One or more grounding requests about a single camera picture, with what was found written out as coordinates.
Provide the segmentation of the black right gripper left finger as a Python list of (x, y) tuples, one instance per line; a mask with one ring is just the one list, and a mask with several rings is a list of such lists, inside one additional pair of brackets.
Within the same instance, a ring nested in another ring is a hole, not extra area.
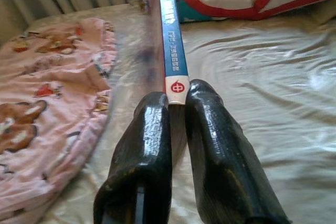
[(167, 223), (172, 199), (168, 99), (145, 95), (117, 143), (93, 204), (94, 223)]

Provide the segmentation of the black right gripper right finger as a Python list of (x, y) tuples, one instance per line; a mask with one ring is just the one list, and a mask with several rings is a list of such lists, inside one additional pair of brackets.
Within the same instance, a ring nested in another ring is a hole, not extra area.
[(203, 80), (190, 83), (185, 126), (204, 223), (289, 222), (242, 128)]

